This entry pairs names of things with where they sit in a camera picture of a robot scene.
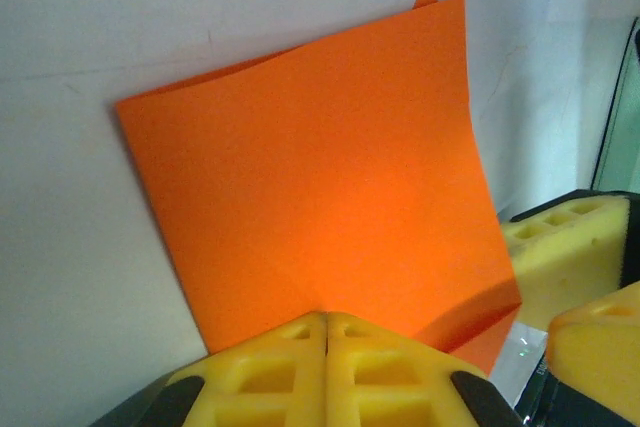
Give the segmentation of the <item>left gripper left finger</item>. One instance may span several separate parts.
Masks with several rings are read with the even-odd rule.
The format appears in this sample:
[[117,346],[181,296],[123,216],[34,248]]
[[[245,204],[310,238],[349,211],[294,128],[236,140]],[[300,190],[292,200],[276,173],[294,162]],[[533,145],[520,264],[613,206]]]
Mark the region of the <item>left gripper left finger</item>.
[[324,426],[327,315],[309,313],[174,372],[151,426]]

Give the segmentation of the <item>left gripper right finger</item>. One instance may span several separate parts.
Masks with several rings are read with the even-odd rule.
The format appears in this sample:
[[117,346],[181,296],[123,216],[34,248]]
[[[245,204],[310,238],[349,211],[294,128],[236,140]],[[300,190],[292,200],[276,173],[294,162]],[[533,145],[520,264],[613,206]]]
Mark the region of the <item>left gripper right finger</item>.
[[521,426],[477,367],[346,313],[327,315],[328,426]]

